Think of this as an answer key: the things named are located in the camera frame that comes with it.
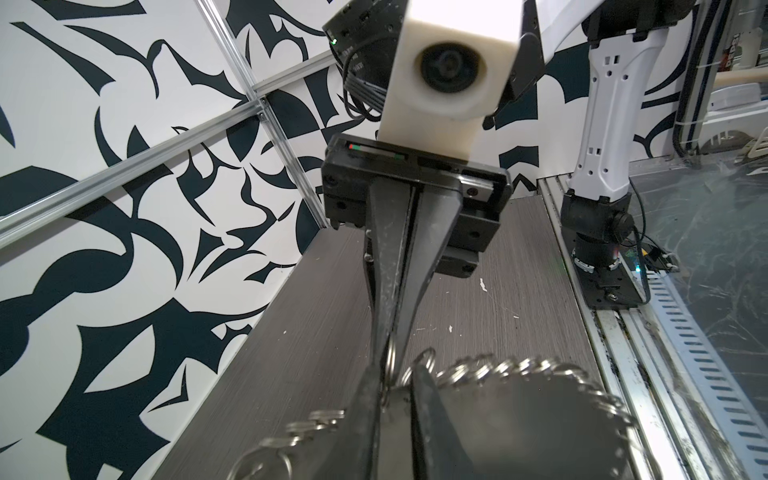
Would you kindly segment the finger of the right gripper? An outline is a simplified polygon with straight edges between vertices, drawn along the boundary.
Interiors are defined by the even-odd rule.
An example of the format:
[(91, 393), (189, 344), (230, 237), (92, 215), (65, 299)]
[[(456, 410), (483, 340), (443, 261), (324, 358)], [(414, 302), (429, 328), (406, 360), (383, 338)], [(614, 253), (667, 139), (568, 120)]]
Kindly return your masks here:
[(401, 359), (405, 358), (420, 302), (448, 246), (462, 203), (462, 194), (451, 189), (425, 187), (416, 196), (393, 330)]
[(386, 364), (389, 348), (405, 352), (416, 308), (410, 303), (407, 276), (415, 213), (414, 188), (379, 177), (366, 200), (367, 285), (371, 301), (372, 361)]

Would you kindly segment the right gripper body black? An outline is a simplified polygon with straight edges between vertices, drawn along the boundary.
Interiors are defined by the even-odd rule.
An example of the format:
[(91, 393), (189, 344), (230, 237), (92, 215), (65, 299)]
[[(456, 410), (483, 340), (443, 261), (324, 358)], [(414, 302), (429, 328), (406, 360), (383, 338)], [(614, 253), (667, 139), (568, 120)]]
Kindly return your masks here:
[(462, 209), (436, 272), (470, 277), (500, 226), (512, 194), (507, 170), (348, 134), (336, 134), (321, 167), (325, 215), (331, 224), (362, 228), (369, 185), (377, 177), (414, 187), (459, 186)]

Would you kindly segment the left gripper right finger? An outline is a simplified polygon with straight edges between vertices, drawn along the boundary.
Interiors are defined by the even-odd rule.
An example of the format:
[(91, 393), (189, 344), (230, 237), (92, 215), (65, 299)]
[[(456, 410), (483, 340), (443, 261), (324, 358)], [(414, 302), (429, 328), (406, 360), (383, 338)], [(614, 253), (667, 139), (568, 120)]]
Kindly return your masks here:
[(411, 456), (414, 479), (476, 479), (427, 368), (415, 364), (411, 375)]

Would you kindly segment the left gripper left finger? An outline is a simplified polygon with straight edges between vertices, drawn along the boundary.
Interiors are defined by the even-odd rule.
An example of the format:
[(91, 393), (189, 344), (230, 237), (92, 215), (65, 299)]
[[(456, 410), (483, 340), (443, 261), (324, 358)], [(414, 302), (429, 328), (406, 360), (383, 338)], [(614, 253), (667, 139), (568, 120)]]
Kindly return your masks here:
[(361, 378), (335, 447), (337, 479), (369, 479), (373, 471), (381, 404), (381, 370), (369, 365)]

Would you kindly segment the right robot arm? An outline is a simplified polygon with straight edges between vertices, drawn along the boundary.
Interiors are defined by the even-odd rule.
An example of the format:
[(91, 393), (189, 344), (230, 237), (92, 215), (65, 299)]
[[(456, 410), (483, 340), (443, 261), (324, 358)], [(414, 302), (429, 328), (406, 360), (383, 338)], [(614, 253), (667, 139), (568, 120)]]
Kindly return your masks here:
[(398, 371), (436, 273), (466, 278), (499, 229), (507, 170), (473, 163), (484, 121), (544, 75), (581, 30), (588, 103), (561, 218), (572, 258), (600, 281), (633, 230), (629, 150), (648, 77), (689, 1), (350, 1), (324, 25), (345, 103), (375, 139), (333, 136), (325, 214), (366, 235), (372, 361)]

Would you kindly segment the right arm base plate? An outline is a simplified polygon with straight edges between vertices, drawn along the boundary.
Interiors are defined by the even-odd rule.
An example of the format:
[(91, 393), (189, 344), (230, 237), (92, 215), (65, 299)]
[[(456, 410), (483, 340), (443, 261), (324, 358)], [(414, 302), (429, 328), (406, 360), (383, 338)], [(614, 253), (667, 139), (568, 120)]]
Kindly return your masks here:
[(577, 234), (571, 260), (588, 307), (597, 310), (636, 308), (650, 300), (649, 289), (638, 287), (619, 246)]

